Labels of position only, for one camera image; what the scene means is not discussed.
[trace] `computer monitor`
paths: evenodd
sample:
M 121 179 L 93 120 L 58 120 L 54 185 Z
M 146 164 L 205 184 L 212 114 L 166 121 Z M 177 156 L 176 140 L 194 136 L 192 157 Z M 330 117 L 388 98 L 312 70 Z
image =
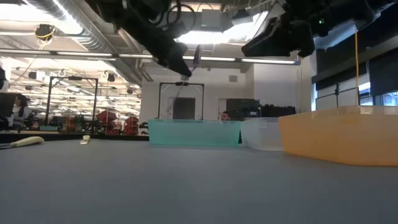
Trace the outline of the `computer monitor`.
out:
M 0 93 L 0 117 L 8 118 L 12 115 L 16 97 L 15 93 Z

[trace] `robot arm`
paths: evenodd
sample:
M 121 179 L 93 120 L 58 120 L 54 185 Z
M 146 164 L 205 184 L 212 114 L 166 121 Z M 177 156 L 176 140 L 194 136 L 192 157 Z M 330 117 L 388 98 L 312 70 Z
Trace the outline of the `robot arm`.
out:
M 159 13 L 163 14 L 164 10 L 160 12 L 134 0 L 85 1 L 106 22 L 113 23 L 117 29 L 123 28 L 142 44 L 158 64 L 187 77 L 192 75 L 182 58 L 187 46 L 174 41 L 181 34 L 179 32 L 184 28 L 183 25 L 177 21 L 167 27 L 157 27 L 150 21 L 156 19 Z M 170 2 L 160 1 L 169 10 Z
M 159 27 L 165 12 L 167 22 L 170 0 L 85 0 L 106 22 L 123 28 L 142 44 L 157 63 L 190 77 L 182 56 L 187 51 L 174 38 L 186 32 L 179 22 L 181 0 L 177 0 L 177 18 Z M 269 19 L 264 32 L 252 39 L 242 51 L 247 57 L 289 56 L 299 50 L 306 57 L 315 50 L 314 37 L 327 36 L 333 28 L 354 21 L 358 30 L 372 23 L 379 13 L 397 0 L 285 0 L 285 13 Z M 153 23 L 160 15 L 160 20 Z
M 285 13 L 269 20 L 264 32 L 242 47 L 247 57 L 290 56 L 293 50 L 306 57 L 315 50 L 314 37 L 353 21 L 366 27 L 396 0 L 286 0 Z

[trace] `red machine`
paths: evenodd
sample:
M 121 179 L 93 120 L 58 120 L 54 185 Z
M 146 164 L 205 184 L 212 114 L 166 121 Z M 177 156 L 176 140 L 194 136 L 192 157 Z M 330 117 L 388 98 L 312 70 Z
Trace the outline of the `red machine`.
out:
M 101 132 L 106 134 L 118 134 L 118 130 L 114 129 L 115 125 L 113 123 L 118 117 L 115 113 L 109 111 L 102 111 L 101 113 L 97 114 L 97 119 L 101 124 Z
M 138 135 L 138 118 L 135 116 L 129 117 L 124 124 L 125 135 Z

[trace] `white object on table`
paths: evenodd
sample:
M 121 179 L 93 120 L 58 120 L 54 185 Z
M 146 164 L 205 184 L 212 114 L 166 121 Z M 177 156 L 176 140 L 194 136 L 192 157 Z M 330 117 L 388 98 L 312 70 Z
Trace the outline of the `white object on table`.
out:
M 83 136 L 83 140 L 80 141 L 80 144 L 88 144 L 88 141 L 90 140 L 89 135 Z

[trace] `clear plastic container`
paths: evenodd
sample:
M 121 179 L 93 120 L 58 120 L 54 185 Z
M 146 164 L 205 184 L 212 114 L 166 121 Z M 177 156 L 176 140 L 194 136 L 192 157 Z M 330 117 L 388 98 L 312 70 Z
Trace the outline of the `clear plastic container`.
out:
M 283 151 L 278 118 L 253 118 L 242 122 L 243 146 L 265 151 Z
M 239 144 L 240 121 L 150 119 L 149 142 L 169 146 L 233 146 Z

